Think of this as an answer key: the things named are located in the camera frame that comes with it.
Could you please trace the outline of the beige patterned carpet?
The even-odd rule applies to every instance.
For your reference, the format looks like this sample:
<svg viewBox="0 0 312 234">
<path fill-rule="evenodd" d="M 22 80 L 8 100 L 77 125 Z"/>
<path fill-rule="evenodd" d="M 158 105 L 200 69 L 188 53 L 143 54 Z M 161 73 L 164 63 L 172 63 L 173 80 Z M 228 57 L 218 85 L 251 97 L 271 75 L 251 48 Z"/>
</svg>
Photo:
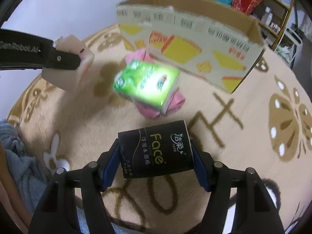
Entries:
<svg viewBox="0 0 312 234">
<path fill-rule="evenodd" d="M 117 25 L 86 39 L 95 59 L 77 90 L 37 77 L 11 109 L 28 154 L 46 175 L 75 170 L 109 150 L 119 132 L 184 120 L 203 151 L 229 168 L 254 168 L 276 205 L 286 233 L 294 233 L 311 202 L 311 100 L 294 73 L 267 50 L 233 94 L 181 73 L 186 102 L 156 120 L 113 90 L 128 50 Z"/>
</svg>

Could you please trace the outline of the pink cloth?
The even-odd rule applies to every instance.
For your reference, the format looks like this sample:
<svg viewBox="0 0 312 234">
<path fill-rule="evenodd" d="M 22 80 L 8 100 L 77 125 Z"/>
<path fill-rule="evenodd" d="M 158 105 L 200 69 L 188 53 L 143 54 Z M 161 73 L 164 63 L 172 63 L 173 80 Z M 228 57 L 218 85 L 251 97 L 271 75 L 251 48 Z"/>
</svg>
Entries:
<svg viewBox="0 0 312 234">
<path fill-rule="evenodd" d="M 151 119 L 176 112 L 185 102 L 177 92 L 180 71 L 156 63 L 145 49 L 127 54 L 118 80 L 120 92 L 130 97 L 141 114 Z"/>
</svg>

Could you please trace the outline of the green tissue pack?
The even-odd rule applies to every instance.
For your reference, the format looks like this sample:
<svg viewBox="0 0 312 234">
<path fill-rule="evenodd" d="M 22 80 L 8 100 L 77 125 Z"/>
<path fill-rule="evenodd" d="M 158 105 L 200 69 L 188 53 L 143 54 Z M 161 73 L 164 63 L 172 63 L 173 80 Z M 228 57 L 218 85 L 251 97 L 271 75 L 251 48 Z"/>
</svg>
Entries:
<svg viewBox="0 0 312 234">
<path fill-rule="evenodd" d="M 171 66 L 132 60 L 115 76 L 113 89 L 132 102 L 165 114 L 177 90 L 179 75 L 180 71 Z"/>
</svg>

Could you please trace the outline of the white step stool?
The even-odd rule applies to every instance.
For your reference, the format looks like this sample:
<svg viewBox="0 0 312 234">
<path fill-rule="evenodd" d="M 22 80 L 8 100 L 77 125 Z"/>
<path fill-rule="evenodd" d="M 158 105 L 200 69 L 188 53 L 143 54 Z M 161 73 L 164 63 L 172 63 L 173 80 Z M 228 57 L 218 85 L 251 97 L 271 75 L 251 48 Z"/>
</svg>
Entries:
<svg viewBox="0 0 312 234">
<path fill-rule="evenodd" d="M 294 61 L 296 53 L 301 46 L 301 36 L 291 27 L 287 27 L 285 28 L 274 52 L 280 56 L 289 68 L 292 69 L 292 62 Z"/>
</svg>

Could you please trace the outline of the open cardboard box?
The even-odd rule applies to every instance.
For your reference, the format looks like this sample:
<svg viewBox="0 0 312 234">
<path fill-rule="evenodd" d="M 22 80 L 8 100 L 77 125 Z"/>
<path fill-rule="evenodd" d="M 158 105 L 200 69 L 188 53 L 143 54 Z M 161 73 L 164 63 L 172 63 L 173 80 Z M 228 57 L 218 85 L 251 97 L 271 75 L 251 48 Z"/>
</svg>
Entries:
<svg viewBox="0 0 312 234">
<path fill-rule="evenodd" d="M 256 19 L 214 0 L 125 0 L 116 6 L 128 50 L 233 93 L 264 53 Z"/>
</svg>

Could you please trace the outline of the wooden bookshelf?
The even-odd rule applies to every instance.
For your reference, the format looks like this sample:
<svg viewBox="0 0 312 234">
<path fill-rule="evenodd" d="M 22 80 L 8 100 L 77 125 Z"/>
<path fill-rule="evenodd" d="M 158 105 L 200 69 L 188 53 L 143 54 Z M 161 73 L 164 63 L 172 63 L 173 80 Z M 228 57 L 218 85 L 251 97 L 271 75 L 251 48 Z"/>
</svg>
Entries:
<svg viewBox="0 0 312 234">
<path fill-rule="evenodd" d="M 258 20 L 262 36 L 271 49 L 276 49 L 287 27 L 295 0 L 262 0 L 249 16 Z"/>
</svg>

